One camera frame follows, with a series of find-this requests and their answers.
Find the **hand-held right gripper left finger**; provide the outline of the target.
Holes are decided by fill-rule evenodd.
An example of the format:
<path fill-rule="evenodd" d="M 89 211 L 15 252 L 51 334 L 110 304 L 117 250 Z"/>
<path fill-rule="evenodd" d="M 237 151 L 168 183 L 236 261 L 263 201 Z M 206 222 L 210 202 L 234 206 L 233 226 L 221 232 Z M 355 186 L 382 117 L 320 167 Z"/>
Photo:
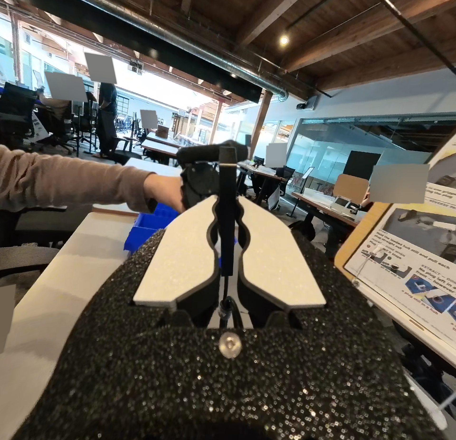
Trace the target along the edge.
<path fill-rule="evenodd" d="M 134 294 L 139 306 L 176 310 L 178 304 L 202 290 L 218 276 L 218 254 L 210 232 L 216 223 L 211 195 L 175 218 Z"/>

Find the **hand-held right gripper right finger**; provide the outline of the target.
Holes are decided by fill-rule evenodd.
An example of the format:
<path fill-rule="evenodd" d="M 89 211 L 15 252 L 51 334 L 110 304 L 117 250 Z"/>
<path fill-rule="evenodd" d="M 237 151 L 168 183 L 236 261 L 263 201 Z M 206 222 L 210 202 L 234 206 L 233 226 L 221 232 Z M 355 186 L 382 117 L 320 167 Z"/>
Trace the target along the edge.
<path fill-rule="evenodd" d="M 323 307 L 326 300 L 291 230 L 265 209 L 238 197 L 238 230 L 246 241 L 238 281 L 284 311 Z"/>

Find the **black usb hub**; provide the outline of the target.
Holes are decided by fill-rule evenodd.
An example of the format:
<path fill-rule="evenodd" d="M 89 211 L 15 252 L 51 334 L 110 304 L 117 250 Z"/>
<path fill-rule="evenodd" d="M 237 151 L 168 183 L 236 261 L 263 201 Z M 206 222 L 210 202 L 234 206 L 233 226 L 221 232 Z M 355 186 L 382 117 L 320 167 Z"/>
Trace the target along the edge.
<path fill-rule="evenodd" d="M 236 171 L 235 148 L 221 147 L 219 151 L 219 204 L 217 212 L 221 238 L 221 276 L 226 278 L 233 275 Z"/>

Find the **blue plastic bin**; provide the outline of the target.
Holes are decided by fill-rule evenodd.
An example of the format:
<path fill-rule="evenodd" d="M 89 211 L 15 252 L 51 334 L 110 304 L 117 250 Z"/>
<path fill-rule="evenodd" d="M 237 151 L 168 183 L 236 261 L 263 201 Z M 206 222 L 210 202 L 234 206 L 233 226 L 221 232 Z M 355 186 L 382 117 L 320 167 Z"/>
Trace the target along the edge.
<path fill-rule="evenodd" d="M 204 200 L 201 204 L 190 210 L 183 218 L 178 218 L 178 213 L 164 204 L 158 204 L 153 213 L 140 213 L 131 228 L 124 243 L 124 250 L 134 253 L 155 232 L 171 225 L 169 236 L 164 236 L 162 248 L 157 248 L 155 260 L 151 261 L 152 271 L 166 271 L 168 274 L 178 272 L 194 273 L 196 275 L 209 275 L 213 263 L 212 242 L 206 242 L 205 232 L 211 233 L 211 228 L 206 228 L 207 219 L 210 219 L 208 206 L 214 206 L 214 214 L 218 221 L 219 199 L 212 203 L 214 197 Z"/>

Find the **person's left forearm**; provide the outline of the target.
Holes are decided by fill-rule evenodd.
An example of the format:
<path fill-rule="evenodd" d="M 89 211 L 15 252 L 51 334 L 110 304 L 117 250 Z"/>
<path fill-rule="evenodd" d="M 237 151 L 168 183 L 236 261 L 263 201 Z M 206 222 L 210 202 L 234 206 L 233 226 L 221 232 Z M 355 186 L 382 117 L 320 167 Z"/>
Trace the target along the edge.
<path fill-rule="evenodd" d="M 0 209 L 63 207 L 74 204 L 127 204 L 151 213 L 157 201 L 146 197 L 145 170 L 62 156 L 26 153 L 0 146 Z"/>

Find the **black backpack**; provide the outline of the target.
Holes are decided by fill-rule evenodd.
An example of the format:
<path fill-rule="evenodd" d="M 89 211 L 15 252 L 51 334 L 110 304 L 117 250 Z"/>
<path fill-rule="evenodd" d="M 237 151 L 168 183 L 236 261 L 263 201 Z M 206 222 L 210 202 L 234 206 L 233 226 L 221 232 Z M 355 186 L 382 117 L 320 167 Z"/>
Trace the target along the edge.
<path fill-rule="evenodd" d="M 299 232 L 309 242 L 313 241 L 316 237 L 316 231 L 311 222 L 305 220 L 297 220 L 288 226 L 289 229 Z"/>

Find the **long office desk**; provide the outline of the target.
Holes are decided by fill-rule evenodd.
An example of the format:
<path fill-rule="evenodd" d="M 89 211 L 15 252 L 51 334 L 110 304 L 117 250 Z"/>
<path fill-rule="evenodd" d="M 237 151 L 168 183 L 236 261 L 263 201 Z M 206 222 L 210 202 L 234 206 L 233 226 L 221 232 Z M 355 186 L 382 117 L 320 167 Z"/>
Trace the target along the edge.
<path fill-rule="evenodd" d="M 166 166 L 170 163 L 174 167 L 177 166 L 176 154 L 182 146 L 168 139 L 152 136 L 152 132 L 143 134 L 140 140 L 144 158 Z"/>
<path fill-rule="evenodd" d="M 265 198 L 265 193 L 268 190 L 268 186 L 277 183 L 279 186 L 283 182 L 288 182 L 285 177 L 277 175 L 273 169 L 266 168 L 264 166 L 254 167 L 254 164 L 250 161 L 240 161 L 237 163 L 237 167 L 240 170 L 240 174 L 237 178 L 237 194 L 241 195 L 243 193 L 243 187 L 245 186 L 245 179 L 248 174 L 256 174 L 262 177 L 263 183 L 260 189 L 260 193 L 257 199 L 254 201 L 255 204 L 261 205 L 262 201 Z"/>

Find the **wooden-edged office desk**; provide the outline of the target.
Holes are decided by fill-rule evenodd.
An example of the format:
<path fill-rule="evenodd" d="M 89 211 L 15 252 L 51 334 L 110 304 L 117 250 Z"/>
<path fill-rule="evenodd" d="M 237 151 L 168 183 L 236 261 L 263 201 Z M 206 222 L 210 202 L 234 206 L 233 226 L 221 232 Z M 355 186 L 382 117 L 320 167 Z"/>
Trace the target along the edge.
<path fill-rule="evenodd" d="M 303 193 L 293 192 L 291 195 L 296 199 L 295 205 L 306 211 L 306 217 L 303 220 L 305 228 L 313 227 L 313 218 L 318 218 L 329 227 L 325 255 L 331 262 L 334 262 L 339 248 L 357 227 L 361 218 L 349 217 L 347 214 L 332 209 L 328 202 L 322 202 Z"/>

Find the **small wooden board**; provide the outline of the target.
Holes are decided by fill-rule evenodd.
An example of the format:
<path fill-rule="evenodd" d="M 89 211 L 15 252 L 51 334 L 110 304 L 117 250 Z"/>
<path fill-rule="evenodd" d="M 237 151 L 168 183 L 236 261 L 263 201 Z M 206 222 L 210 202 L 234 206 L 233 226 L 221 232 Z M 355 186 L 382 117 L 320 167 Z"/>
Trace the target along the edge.
<path fill-rule="evenodd" d="M 351 203 L 360 205 L 369 188 L 367 179 L 347 174 L 340 174 L 333 188 L 335 198 L 344 198 Z"/>

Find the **wooden instruction board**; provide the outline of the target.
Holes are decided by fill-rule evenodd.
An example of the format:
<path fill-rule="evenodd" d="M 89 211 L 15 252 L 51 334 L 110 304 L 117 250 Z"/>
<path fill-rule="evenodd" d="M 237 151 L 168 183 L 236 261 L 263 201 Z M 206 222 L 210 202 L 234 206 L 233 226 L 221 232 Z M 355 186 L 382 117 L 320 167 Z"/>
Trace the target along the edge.
<path fill-rule="evenodd" d="M 403 329 L 455 367 L 456 136 L 424 164 L 375 166 L 373 206 L 335 264 Z"/>

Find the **black standing panel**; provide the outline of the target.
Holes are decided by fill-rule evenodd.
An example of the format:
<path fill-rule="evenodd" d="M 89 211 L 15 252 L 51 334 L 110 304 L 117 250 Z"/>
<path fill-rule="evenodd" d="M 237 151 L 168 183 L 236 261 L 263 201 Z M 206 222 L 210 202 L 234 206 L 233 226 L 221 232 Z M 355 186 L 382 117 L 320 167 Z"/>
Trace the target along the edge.
<path fill-rule="evenodd" d="M 380 156 L 380 153 L 351 151 L 342 173 L 369 181 Z"/>

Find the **black office chair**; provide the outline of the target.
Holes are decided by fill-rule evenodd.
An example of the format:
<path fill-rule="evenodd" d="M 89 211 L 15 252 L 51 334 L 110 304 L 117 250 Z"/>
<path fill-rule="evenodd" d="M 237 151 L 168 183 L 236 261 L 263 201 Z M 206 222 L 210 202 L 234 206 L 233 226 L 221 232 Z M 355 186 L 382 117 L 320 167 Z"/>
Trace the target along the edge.
<path fill-rule="evenodd" d="M 1 210 L 1 286 L 18 274 L 42 273 L 91 211 L 91 205 Z"/>
<path fill-rule="evenodd" d="M 35 91 L 5 83 L 0 98 L 1 145 L 23 150 L 24 139 L 35 135 L 32 112 L 36 101 Z"/>

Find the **black overhead beam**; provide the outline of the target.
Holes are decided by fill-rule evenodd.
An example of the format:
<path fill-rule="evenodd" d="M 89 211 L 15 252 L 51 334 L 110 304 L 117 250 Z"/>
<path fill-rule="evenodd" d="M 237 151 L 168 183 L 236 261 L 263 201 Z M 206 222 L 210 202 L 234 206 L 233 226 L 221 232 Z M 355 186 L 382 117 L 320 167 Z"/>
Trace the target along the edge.
<path fill-rule="evenodd" d="M 95 32 L 124 47 L 231 91 L 246 100 L 258 103 L 262 88 L 243 78 L 233 78 L 219 66 L 163 41 L 143 29 L 109 15 L 82 0 L 19 0 L 49 12 L 63 20 Z"/>

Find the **wooden support post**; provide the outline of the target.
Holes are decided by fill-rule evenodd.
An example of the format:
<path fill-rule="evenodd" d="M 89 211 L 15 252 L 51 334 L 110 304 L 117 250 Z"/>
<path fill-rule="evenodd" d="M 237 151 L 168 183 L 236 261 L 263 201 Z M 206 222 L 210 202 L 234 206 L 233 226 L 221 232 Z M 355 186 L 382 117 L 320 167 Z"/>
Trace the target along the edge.
<path fill-rule="evenodd" d="M 265 117 L 268 112 L 272 97 L 273 97 L 272 92 L 270 92 L 268 90 L 264 90 L 263 97 L 262 97 L 262 100 L 261 100 L 261 103 L 259 106 L 259 111 L 256 116 L 253 133 L 252 133 L 251 139 L 250 139 L 250 150 L 249 150 L 250 158 L 253 158 L 253 156 L 254 156 L 254 151 L 256 149 L 256 146 L 257 146 L 257 143 L 259 140 L 259 135 L 260 135 L 261 129 L 264 125 Z"/>

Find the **silver ventilation duct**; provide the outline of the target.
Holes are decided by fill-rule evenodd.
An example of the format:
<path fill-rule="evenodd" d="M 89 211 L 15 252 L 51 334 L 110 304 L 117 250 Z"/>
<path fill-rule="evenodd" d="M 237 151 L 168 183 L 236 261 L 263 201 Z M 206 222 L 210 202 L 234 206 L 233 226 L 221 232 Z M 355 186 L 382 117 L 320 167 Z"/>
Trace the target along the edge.
<path fill-rule="evenodd" d="M 238 78 L 259 86 L 271 92 L 282 100 L 287 100 L 289 93 L 278 81 L 265 78 L 252 69 L 243 66 L 239 61 L 231 60 L 228 55 L 219 53 L 195 40 L 188 39 L 178 32 L 159 25 L 156 22 L 140 15 L 134 10 L 115 2 L 114 0 L 80 0 L 104 13 L 116 17 L 131 26 L 134 26 L 150 35 L 153 35 L 164 42 L 172 44 L 186 52 L 197 56 L 199 59 L 223 69 Z"/>

